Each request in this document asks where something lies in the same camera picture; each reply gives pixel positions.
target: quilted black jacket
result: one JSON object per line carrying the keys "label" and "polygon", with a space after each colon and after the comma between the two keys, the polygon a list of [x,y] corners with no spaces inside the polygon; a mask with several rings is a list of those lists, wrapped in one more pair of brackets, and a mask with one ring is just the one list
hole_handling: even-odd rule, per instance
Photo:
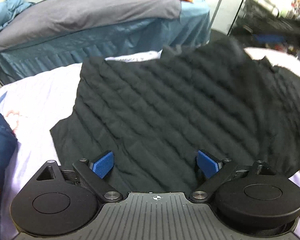
{"label": "quilted black jacket", "polygon": [[51,129],[63,165],[114,152],[106,180],[128,191],[190,193],[196,151],[279,173],[300,168],[300,78],[251,60],[233,40],[139,63],[87,59],[73,113]]}

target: blue bed skirt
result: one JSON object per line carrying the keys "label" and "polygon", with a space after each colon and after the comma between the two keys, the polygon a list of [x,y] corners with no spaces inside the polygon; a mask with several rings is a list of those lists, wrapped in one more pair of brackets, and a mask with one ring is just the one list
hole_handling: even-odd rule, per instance
{"label": "blue bed skirt", "polygon": [[210,9],[205,0],[182,2],[179,19],[148,18],[33,41],[0,52],[0,80],[8,84],[86,57],[117,57],[159,51],[163,45],[197,46],[209,40]]}

